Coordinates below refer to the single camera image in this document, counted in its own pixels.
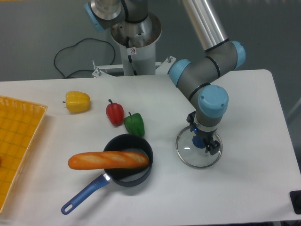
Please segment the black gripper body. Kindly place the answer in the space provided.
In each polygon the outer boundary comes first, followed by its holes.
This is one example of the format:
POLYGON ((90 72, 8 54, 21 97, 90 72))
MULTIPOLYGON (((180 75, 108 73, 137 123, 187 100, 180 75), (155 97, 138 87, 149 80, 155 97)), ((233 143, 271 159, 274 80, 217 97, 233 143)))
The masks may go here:
POLYGON ((216 144, 213 136, 219 124, 219 118, 213 118, 201 112, 191 112, 187 116, 191 132, 200 137, 204 144, 216 144))

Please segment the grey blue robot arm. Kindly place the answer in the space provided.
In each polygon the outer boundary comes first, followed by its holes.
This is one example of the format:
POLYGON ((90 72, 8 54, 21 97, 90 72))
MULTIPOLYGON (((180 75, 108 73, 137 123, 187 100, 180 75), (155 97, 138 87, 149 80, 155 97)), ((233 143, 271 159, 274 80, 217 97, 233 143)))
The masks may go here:
MULTIPOLYGON (((240 67, 246 59, 244 47, 229 41, 209 0, 185 0, 184 8, 198 34, 205 57, 193 64, 187 59, 168 70, 174 85, 195 108, 187 122, 195 147, 211 155, 221 149, 214 133, 228 106, 227 92, 213 82, 240 67)), ((123 72, 126 76, 155 73, 154 48, 161 35, 159 19, 148 11, 145 0, 91 0, 84 6, 95 29, 110 29, 119 44, 123 72)))

